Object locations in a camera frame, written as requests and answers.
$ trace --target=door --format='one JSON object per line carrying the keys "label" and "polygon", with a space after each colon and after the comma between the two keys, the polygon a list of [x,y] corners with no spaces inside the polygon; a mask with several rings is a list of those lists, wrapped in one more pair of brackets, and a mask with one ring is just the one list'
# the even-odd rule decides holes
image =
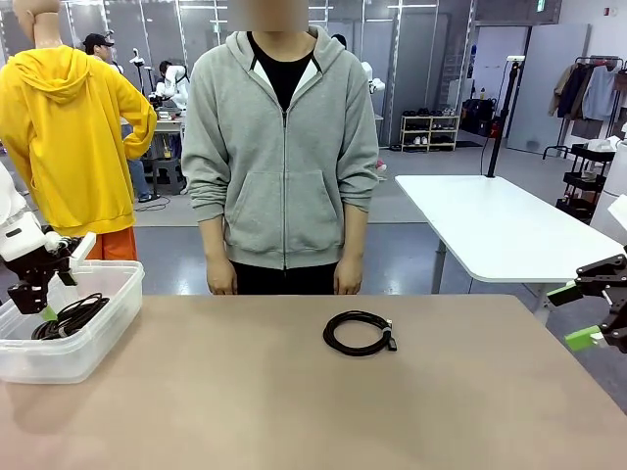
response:
{"label": "door", "polygon": [[548,24],[531,29],[508,148],[542,154],[557,144],[561,119],[549,116],[551,99],[563,72],[585,55],[589,33],[589,24]]}

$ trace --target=black pants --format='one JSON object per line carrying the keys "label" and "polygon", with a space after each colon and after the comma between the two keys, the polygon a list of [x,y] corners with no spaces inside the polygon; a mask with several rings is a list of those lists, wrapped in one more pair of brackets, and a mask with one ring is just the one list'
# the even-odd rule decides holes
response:
{"label": "black pants", "polygon": [[241,296],[332,296],[336,265],[283,271],[233,263]]}

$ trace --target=black pole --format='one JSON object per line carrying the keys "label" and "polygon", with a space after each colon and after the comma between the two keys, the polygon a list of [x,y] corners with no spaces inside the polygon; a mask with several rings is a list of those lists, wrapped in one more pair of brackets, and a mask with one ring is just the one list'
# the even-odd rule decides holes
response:
{"label": "black pole", "polygon": [[497,167],[497,159],[499,158],[499,151],[501,150],[501,142],[503,142],[503,134],[506,130],[507,116],[509,115],[509,102],[511,101],[511,95],[513,94],[513,87],[516,84],[516,78],[518,77],[518,71],[520,70],[520,64],[514,62],[511,64],[511,72],[509,73],[509,83],[507,84],[506,100],[503,103],[503,110],[499,117],[499,129],[497,130],[497,139],[494,142],[494,149],[492,149],[492,158],[490,159],[490,166],[488,167],[489,178],[494,178],[494,170]]}

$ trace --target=mannequin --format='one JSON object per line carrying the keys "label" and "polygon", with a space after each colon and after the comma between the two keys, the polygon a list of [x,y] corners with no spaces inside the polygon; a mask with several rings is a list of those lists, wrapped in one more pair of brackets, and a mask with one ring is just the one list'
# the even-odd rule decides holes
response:
{"label": "mannequin", "polygon": [[[117,70],[63,44],[59,9],[60,0],[13,1],[34,49],[0,73],[0,140],[57,233],[95,233],[90,259],[135,260],[126,160],[148,150],[157,115]],[[132,126],[123,140],[120,118]]]}
{"label": "mannequin", "polygon": [[13,12],[28,39],[37,49],[63,45],[59,33],[59,0],[14,0]]}

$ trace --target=black stand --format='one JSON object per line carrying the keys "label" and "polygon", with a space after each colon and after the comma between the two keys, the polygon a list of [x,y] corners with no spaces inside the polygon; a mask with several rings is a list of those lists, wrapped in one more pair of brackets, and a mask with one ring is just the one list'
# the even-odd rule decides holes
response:
{"label": "black stand", "polygon": [[499,117],[499,130],[497,131],[497,139],[494,143],[494,149],[492,149],[492,158],[490,159],[488,174],[486,174],[488,178],[494,178],[494,170],[497,166],[497,159],[499,158],[499,151],[501,150],[501,142],[503,142],[503,134],[506,131],[507,116],[509,115],[509,102],[511,101],[513,87],[516,84],[519,70],[520,64],[518,62],[514,62],[511,65],[511,72],[509,73],[509,84],[507,85],[506,100],[503,103],[503,109],[501,110],[501,116]]}
{"label": "black stand", "polygon": [[135,64],[135,66],[137,67],[137,74],[139,75],[139,86],[141,87],[141,94],[145,95],[145,92],[144,92],[144,77],[141,74],[141,66],[138,66],[137,64]]}

